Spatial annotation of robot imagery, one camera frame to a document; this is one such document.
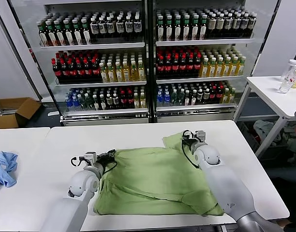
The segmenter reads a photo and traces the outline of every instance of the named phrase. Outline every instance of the green cloth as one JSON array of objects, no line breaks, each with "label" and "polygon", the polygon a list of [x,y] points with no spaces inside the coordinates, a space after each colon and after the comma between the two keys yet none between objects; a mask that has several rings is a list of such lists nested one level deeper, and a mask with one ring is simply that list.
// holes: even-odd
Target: green cloth
[{"label": "green cloth", "polygon": [[[100,181],[94,211],[118,215],[222,215],[204,174],[181,150],[182,133],[163,138],[165,148],[117,150],[117,166]],[[188,157],[192,155],[185,147]]]}]

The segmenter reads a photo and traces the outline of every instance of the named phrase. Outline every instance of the table leg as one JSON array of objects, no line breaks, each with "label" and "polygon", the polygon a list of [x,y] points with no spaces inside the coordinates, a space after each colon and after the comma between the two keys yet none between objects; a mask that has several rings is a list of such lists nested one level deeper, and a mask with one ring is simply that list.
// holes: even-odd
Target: table leg
[{"label": "table leg", "polygon": [[273,140],[276,138],[277,134],[281,131],[284,125],[287,123],[288,119],[285,117],[279,117],[273,128],[268,133],[267,137],[262,141],[260,147],[255,152],[257,158],[261,158],[266,151],[266,149],[271,145]]},{"label": "table leg", "polygon": [[241,99],[239,101],[239,104],[237,106],[237,109],[234,113],[234,116],[233,116],[233,121],[236,123],[237,120],[239,119],[239,116],[241,114],[241,111],[243,110],[244,108],[244,105],[246,103],[246,100],[248,99],[248,96],[250,94],[250,91],[251,91],[251,88],[249,86],[249,83],[247,83],[246,87],[245,87],[245,90],[243,92],[243,95],[241,96]]}]

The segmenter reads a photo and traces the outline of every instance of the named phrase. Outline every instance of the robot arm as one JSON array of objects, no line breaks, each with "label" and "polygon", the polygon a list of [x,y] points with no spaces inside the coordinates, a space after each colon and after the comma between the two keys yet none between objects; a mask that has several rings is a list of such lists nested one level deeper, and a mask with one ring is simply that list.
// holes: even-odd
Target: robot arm
[{"label": "robot arm", "polygon": [[205,143],[204,131],[183,136],[183,144],[189,146],[218,204],[237,222],[240,231],[283,231],[256,212],[252,194],[233,170],[224,164],[217,149]]}]

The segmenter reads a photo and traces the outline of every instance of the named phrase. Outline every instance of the white table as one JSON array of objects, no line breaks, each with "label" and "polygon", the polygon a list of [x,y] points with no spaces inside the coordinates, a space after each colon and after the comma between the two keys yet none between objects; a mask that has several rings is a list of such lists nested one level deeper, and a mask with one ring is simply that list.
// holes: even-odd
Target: white table
[{"label": "white table", "polygon": [[[16,185],[20,184],[23,170],[29,167],[33,152],[49,131],[49,127],[0,130],[0,151],[13,152],[18,155],[17,169],[11,173],[11,176],[17,180]],[[11,208],[8,202],[15,195],[16,185],[10,188],[0,186],[0,212],[7,207]]]},{"label": "white table", "polygon": [[279,89],[281,85],[280,76],[247,77],[247,81],[246,88],[234,114],[234,121],[237,122],[251,90],[279,116],[274,127],[255,152],[255,155],[260,158],[285,124],[288,121],[295,120],[296,88],[290,89],[287,94],[278,93],[277,89]]},{"label": "white table", "polygon": [[[0,232],[37,232],[55,201],[68,192],[69,180],[80,171],[71,165],[73,156],[87,151],[163,146],[162,138],[185,129],[205,130],[206,142],[216,146],[224,160],[251,191],[255,208],[266,219],[287,218],[289,211],[233,121],[205,121],[51,129],[36,152],[34,163],[18,185],[14,204],[0,217]],[[222,217],[198,215],[100,216],[93,212],[95,198],[82,231],[128,231],[234,223]]]}]

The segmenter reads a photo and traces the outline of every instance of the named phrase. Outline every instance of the white side table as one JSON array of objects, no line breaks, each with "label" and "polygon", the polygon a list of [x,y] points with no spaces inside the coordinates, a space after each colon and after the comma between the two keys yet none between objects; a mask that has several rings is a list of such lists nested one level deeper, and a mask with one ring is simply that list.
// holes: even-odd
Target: white side table
[{"label": "white side table", "polygon": [[290,89],[287,94],[278,93],[277,89],[281,85],[280,76],[247,77],[247,81],[246,88],[238,104],[233,120],[237,122],[251,90],[253,90],[279,116],[274,127],[255,152],[255,155],[260,158],[284,125],[288,121],[295,121],[296,89]]}]

